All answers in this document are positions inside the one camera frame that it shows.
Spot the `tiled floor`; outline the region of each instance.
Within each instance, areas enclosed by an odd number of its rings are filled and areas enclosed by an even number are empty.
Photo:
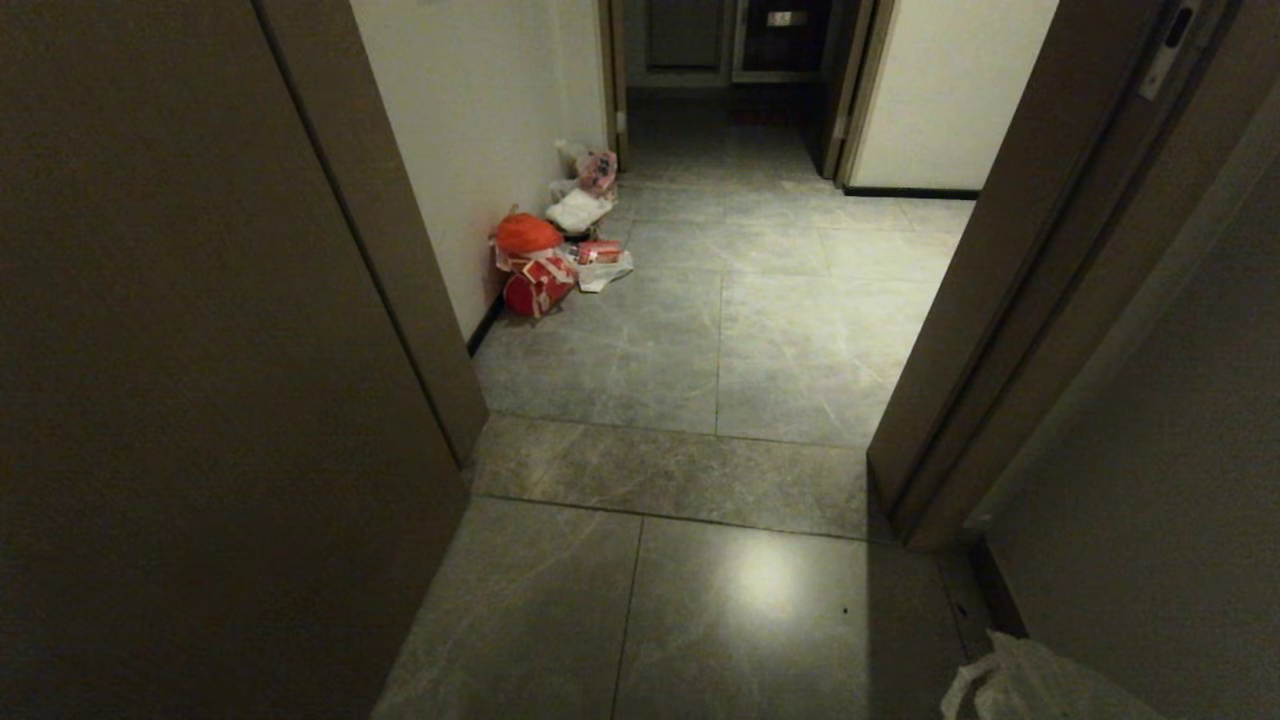
[[[870,537],[855,510],[869,503],[840,498],[865,497],[861,455],[973,202],[847,197],[796,128],[731,127],[724,106],[631,114],[634,161],[604,234],[637,270],[536,323],[502,316],[476,356],[490,434],[507,438],[486,437],[481,459],[511,437],[591,439],[480,473],[474,489]]]
[[[986,611],[864,454],[972,204],[852,199],[790,128],[634,108],[637,270],[476,357],[474,500],[374,717],[936,717]]]
[[[983,652],[948,560],[476,497],[372,717],[937,717]]]

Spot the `gray door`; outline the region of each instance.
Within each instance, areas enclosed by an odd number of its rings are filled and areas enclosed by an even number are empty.
[[[0,715],[362,716],[466,493],[252,5],[0,15]]]

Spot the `pink package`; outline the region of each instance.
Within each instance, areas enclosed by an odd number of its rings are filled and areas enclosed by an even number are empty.
[[[577,163],[577,186],[595,197],[608,195],[618,179],[618,156],[613,152],[591,152]]]

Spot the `wall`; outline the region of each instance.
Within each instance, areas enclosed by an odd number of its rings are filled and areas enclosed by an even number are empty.
[[[1056,0],[896,0],[846,184],[980,190]]]
[[[552,143],[604,143],[595,0],[353,0],[463,336],[500,290],[488,236],[541,213]]]
[[[1280,161],[988,534],[1032,635],[1174,716],[1280,714]]]

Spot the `baseboard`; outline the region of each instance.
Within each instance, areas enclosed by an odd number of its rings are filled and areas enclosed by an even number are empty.
[[[484,337],[489,334],[489,328],[493,327],[498,315],[502,315],[502,293],[499,292],[498,297],[494,299],[493,305],[490,305],[489,310],[485,311],[480,324],[476,325],[475,332],[471,333],[470,338],[467,338],[467,355],[471,357],[475,357],[476,352],[480,351],[480,343],[484,342]]]
[[[846,187],[851,197],[922,197],[925,200],[977,200],[977,190],[933,190],[929,187]]]
[[[1009,584],[1005,583],[1005,575],[1000,573],[1000,566],[996,565],[996,557],[991,553],[986,539],[979,541],[969,550],[969,566],[973,568],[973,577],[978,580],[982,598],[987,601],[987,612],[991,615],[992,626],[1006,635],[1028,637],[1023,615],[1018,611],[1014,596],[1009,592]]]

